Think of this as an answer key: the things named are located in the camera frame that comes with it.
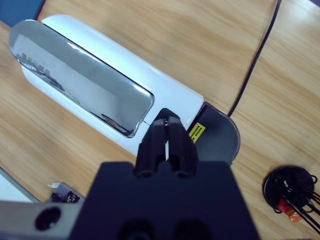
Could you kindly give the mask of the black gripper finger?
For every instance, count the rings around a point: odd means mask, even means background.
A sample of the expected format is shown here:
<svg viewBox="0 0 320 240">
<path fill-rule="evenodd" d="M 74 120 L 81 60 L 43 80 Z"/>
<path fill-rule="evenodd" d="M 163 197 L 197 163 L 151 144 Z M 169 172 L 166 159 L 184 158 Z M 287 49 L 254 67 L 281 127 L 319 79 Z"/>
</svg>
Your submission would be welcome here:
<svg viewBox="0 0 320 240">
<path fill-rule="evenodd" d="M 169 113 L 166 117 L 168 161 L 176 175 L 196 175 L 199 162 L 196 146 L 180 118 Z"/>
<path fill-rule="evenodd" d="M 138 147 L 135 175 L 154 175 L 158 171 L 159 164 L 166 160 L 165 144 L 168 138 L 165 122 L 168 116 L 169 110 L 163 108 L 149 126 Z"/>
</svg>

